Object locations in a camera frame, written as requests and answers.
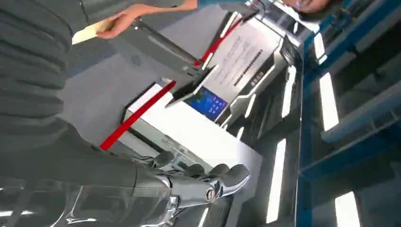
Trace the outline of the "person's left hand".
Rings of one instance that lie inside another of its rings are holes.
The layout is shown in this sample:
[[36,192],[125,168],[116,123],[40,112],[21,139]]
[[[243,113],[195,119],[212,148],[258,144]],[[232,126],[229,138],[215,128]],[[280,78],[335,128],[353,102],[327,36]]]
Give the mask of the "person's left hand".
[[144,4],[134,4],[122,12],[108,18],[108,21],[112,23],[112,26],[109,30],[97,32],[96,36],[102,39],[115,38],[124,32],[136,18],[148,13],[149,6]]

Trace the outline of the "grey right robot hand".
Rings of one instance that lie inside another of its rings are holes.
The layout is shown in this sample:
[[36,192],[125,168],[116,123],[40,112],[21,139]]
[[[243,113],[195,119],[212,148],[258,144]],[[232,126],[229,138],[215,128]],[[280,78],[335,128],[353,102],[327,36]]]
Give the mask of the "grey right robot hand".
[[240,190],[249,169],[164,172],[102,151],[70,124],[0,121],[3,227],[158,227]]

